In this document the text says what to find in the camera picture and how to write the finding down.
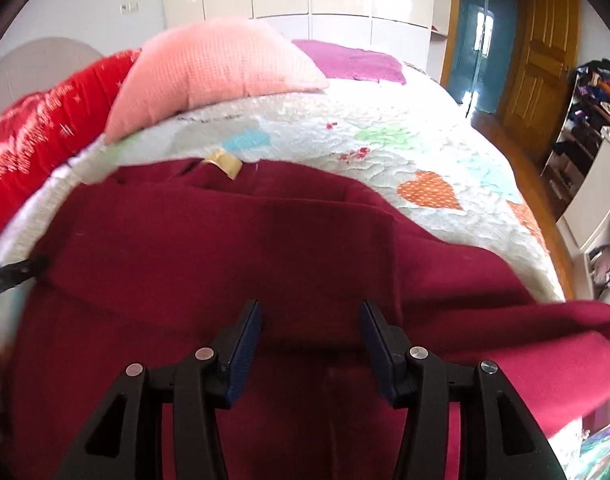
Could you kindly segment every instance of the purple cloth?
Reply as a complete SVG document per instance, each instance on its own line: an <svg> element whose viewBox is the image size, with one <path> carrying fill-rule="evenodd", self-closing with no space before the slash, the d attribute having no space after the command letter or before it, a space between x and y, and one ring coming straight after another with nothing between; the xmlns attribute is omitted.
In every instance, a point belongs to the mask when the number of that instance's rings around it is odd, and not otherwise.
<svg viewBox="0 0 610 480"><path fill-rule="evenodd" d="M369 52L360 48L347 48L316 40L292 42L307 54L328 78L379 81L385 79L406 84L403 67L387 54Z"/></svg>

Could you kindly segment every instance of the pink pillow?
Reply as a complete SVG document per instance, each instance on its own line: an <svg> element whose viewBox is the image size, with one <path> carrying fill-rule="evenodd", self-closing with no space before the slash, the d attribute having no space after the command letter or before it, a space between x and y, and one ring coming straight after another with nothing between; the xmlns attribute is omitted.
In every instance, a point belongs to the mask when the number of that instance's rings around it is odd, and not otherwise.
<svg viewBox="0 0 610 480"><path fill-rule="evenodd" d="M114 101L106 140L115 142L184 110L328 85L306 54L264 22L193 23L147 41Z"/></svg>

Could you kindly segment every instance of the bed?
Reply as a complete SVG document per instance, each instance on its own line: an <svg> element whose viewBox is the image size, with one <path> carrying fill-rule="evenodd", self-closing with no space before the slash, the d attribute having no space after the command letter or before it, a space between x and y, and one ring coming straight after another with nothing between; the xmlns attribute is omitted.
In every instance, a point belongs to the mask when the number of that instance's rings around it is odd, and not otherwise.
<svg viewBox="0 0 610 480"><path fill-rule="evenodd" d="M0 265L28 256L80 182L98 182L119 166L205 157L221 148L243 161L291 160L357 179L438 238L504 258L538 301L563 301L507 160L470 127L443 88L412 68L404 75L406 85L333 79L322 92L223 102L110 146L100 137L55 170L8 224ZM30 287L0 296L1 348L13 344ZM576 420L551 439L570 478L581 433Z"/></svg>

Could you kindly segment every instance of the metal screw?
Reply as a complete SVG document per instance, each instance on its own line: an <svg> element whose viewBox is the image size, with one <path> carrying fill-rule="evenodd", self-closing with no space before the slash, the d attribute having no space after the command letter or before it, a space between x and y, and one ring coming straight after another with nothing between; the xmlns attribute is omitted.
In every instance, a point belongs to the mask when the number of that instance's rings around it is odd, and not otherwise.
<svg viewBox="0 0 610 480"><path fill-rule="evenodd" d="M139 363L133 363L131 365L129 365L127 367L127 369L125 370L125 373L129 376L129 377L136 377L137 375L140 375L143 371L143 365L139 364Z"/></svg>
<svg viewBox="0 0 610 480"><path fill-rule="evenodd" d="M410 349L409 355L414 359L426 359L429 355L429 352L424 349L422 346L415 346Z"/></svg>
<svg viewBox="0 0 610 480"><path fill-rule="evenodd" d="M495 374L498 371L498 365L493 361L483 361L480 363L480 367L486 374Z"/></svg>
<svg viewBox="0 0 610 480"><path fill-rule="evenodd" d="M208 347L200 348L196 351L195 356L198 361L206 361L214 357L214 351Z"/></svg>

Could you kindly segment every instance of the wooden door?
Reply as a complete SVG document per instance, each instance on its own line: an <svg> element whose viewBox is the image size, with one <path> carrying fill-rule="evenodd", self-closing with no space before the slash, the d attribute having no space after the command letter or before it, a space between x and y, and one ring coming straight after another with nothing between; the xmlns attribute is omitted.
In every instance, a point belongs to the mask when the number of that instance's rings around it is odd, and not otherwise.
<svg viewBox="0 0 610 480"><path fill-rule="evenodd" d="M560 132L575 68L578 0L527 0L525 33L502 123L541 164Z"/></svg>

